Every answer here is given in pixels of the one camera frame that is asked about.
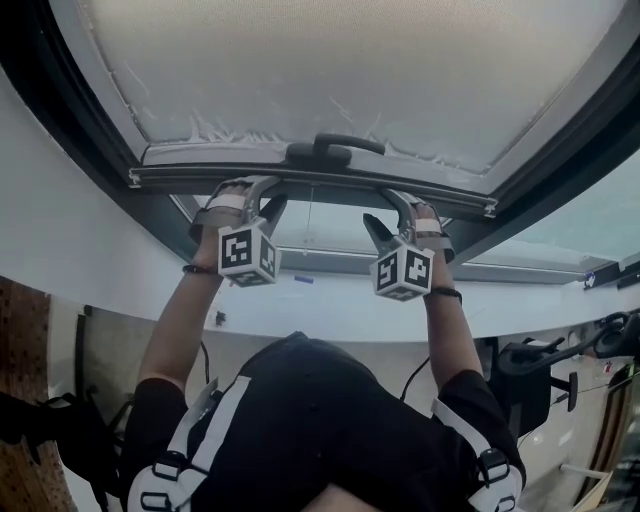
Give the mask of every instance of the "metal bar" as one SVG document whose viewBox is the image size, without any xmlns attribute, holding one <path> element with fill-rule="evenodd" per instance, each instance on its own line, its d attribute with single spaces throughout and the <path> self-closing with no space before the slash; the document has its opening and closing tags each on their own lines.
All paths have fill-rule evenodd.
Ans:
<svg viewBox="0 0 640 512">
<path fill-rule="evenodd" d="M 369 267 L 376 261 L 376 254 L 358 254 L 336 251 L 280 247 L 281 268 L 302 273 L 332 273 L 347 275 L 369 275 Z M 453 269 L 456 281 L 562 285 L 580 279 L 579 272 L 506 267 L 498 265 L 476 265 L 465 263 Z"/>
<path fill-rule="evenodd" d="M 560 471 L 566 471 L 568 473 L 577 473 L 578 475 L 585 476 L 587 478 L 597 478 L 602 480 L 609 476 L 609 473 L 602 471 L 593 471 L 591 469 L 581 468 L 578 466 L 572 466 L 571 464 L 560 464 Z"/>
<path fill-rule="evenodd" d="M 439 208 L 444 217 L 466 218 L 483 222 L 496 201 L 482 194 L 441 187 L 416 180 L 358 171 L 354 169 L 296 169 L 288 164 L 203 164 L 136 167 L 131 178 L 142 190 L 164 191 L 173 194 L 206 195 L 212 193 L 220 182 L 250 174 L 270 175 L 282 178 L 283 184 L 271 191 L 287 193 L 291 199 L 306 199 L 309 186 L 316 187 L 316 201 L 352 204 L 378 208 L 391 208 L 377 190 L 393 188 L 416 195 Z"/>
</svg>

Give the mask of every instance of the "shoulder strap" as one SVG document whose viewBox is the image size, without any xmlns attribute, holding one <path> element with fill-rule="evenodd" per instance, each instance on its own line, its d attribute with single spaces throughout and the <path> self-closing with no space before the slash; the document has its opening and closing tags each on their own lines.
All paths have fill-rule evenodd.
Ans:
<svg viewBox="0 0 640 512">
<path fill-rule="evenodd" d="M 209 475 L 233 416 L 251 379 L 239 375 L 222 397 L 193 459 L 187 459 L 189 432 L 213 405 L 214 380 L 205 387 L 178 424 L 167 451 L 136 476 L 127 500 L 131 512 L 189 511 L 191 496 Z"/>
<path fill-rule="evenodd" d="M 476 454 L 483 486 L 469 498 L 478 512 L 509 512 L 514 510 L 522 492 L 522 475 L 511 466 L 505 455 L 492 448 L 486 438 L 469 422 L 456 414 L 439 399 L 433 401 L 431 411 L 443 425 L 453 428 L 466 439 Z"/>
</svg>

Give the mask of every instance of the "wall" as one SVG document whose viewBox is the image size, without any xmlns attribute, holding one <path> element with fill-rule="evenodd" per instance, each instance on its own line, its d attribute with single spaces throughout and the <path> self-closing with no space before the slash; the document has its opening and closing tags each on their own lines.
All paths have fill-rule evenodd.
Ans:
<svg viewBox="0 0 640 512">
<path fill-rule="evenodd" d="M 80 304 L 157 319 L 183 264 L 70 160 L 0 73 L 0 275 Z M 338 341 L 423 341 L 419 301 L 375 297 L 367 279 L 283 275 L 275 286 L 225 286 L 228 332 L 294 330 Z M 640 306 L 640 289 L 460 283 L 473 335 L 533 331 Z M 207 328 L 213 328 L 212 311 Z"/>
<path fill-rule="evenodd" d="M 0 275 L 39 290 L 157 317 L 180 261 L 71 161 L 0 71 Z"/>
<path fill-rule="evenodd" d="M 226 314 L 222 330 L 285 336 L 303 330 L 329 341 L 427 339 L 421 301 L 395 302 L 373 294 L 365 277 L 316 275 L 313 284 L 281 274 L 268 287 L 222 289 L 214 309 Z M 565 286 L 456 283 L 475 338 L 554 329 L 588 322 L 614 311 L 640 307 L 640 287 L 618 292 L 601 287 L 585 292 Z M 207 320 L 214 329 L 215 311 Z"/>
</svg>

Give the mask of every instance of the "bracelet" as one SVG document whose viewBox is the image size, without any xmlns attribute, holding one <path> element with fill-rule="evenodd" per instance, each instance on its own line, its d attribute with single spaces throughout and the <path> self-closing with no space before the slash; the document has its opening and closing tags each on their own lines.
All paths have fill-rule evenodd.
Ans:
<svg viewBox="0 0 640 512">
<path fill-rule="evenodd" d="M 182 267 L 182 271 L 185 274 L 208 274 L 211 276 L 218 275 L 217 267 L 205 268 L 205 267 L 198 267 L 196 265 L 185 265 L 184 267 Z"/>
<path fill-rule="evenodd" d="M 462 305 L 462 294 L 458 290 L 454 290 L 453 288 L 437 286 L 436 288 L 431 288 L 431 292 L 428 295 L 444 295 L 445 297 L 455 297 L 460 301 L 460 305 Z"/>
</svg>

